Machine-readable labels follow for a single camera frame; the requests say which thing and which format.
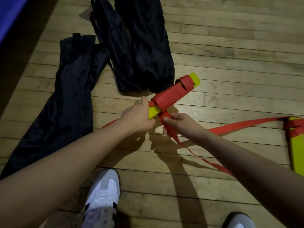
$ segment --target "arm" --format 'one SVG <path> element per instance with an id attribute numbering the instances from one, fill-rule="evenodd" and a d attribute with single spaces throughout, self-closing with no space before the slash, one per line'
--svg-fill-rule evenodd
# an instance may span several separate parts
<path id="1" fill-rule="evenodd" d="M 208 150 L 286 227 L 304 225 L 304 177 L 242 148 L 200 126 L 189 115 L 172 114 L 165 122 Z"/>
<path id="2" fill-rule="evenodd" d="M 88 134 L 0 181 L 0 227 L 40 225 L 123 139 L 153 127 L 148 101 L 125 110 L 111 125 Z"/>

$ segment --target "shoe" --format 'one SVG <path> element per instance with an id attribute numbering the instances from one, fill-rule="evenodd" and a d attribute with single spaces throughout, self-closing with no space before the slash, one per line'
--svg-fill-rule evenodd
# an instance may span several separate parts
<path id="1" fill-rule="evenodd" d="M 222 228 L 256 228 L 251 218 L 242 212 L 231 212 Z"/>
<path id="2" fill-rule="evenodd" d="M 90 188 L 82 228 L 113 228 L 120 197 L 118 173 L 103 170 Z"/>

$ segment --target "black nylon bag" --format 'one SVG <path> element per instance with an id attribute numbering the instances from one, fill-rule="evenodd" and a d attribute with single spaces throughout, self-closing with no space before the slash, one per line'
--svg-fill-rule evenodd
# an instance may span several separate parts
<path id="1" fill-rule="evenodd" d="M 109 61 L 95 36 L 73 34 L 60 41 L 55 92 L 11 154 L 0 179 L 93 132 L 91 90 Z"/>
<path id="2" fill-rule="evenodd" d="M 174 84 L 160 0 L 91 0 L 91 22 L 99 42 L 110 49 L 120 92 L 147 88 L 158 93 Z"/>

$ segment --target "left hand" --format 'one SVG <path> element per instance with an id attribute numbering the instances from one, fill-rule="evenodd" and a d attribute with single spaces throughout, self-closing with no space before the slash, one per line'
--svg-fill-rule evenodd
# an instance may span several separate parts
<path id="1" fill-rule="evenodd" d="M 153 128 L 155 119 L 149 120 L 149 103 L 146 97 L 141 97 L 141 103 L 136 101 L 134 106 L 123 111 L 120 120 L 123 120 L 132 133 L 146 132 Z"/>

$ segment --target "forearm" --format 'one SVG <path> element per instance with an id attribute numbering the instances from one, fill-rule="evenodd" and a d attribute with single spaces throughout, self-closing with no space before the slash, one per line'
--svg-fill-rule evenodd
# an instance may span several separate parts
<path id="1" fill-rule="evenodd" d="M 43 222 L 130 134 L 118 120 L 0 181 L 0 226 L 26 227 L 37 220 Z"/>
<path id="2" fill-rule="evenodd" d="M 304 224 L 303 176 L 205 129 L 194 140 L 285 226 Z"/>

